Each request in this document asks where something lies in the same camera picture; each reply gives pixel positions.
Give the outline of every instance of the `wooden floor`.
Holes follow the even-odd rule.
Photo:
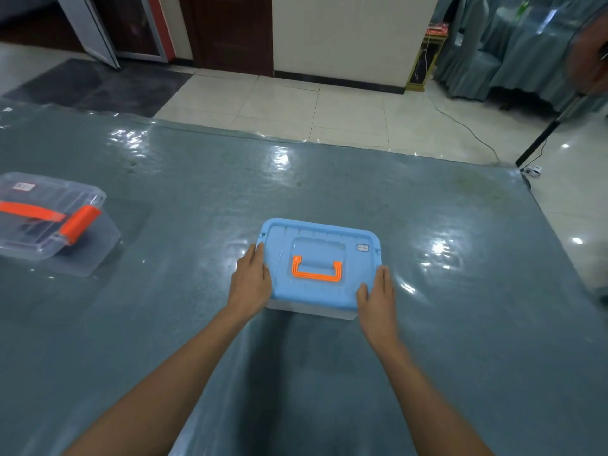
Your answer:
[[[58,3],[0,25],[0,41],[84,52]]]

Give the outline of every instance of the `fan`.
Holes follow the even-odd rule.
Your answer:
[[[562,60],[564,74],[576,90],[562,113],[522,153],[519,168],[581,101],[608,92],[608,5],[597,10],[570,39]]]

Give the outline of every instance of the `storage box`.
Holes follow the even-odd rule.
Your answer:
[[[25,173],[0,176],[0,255],[90,275],[120,238],[102,210],[105,199],[92,185]]]
[[[353,319],[357,289],[364,282],[371,290],[382,264],[380,240],[367,230],[274,218],[262,226],[261,242],[270,309]]]

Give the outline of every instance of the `blue storage box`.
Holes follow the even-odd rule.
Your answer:
[[[270,309],[351,320],[355,293],[373,285],[382,264],[380,240],[370,231],[290,219],[269,219],[258,243],[272,276]]]

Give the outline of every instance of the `label sticker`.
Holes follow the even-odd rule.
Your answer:
[[[36,184],[30,184],[27,182],[17,182],[15,185],[13,185],[13,190],[21,190],[24,192],[29,192],[35,186],[36,186]]]

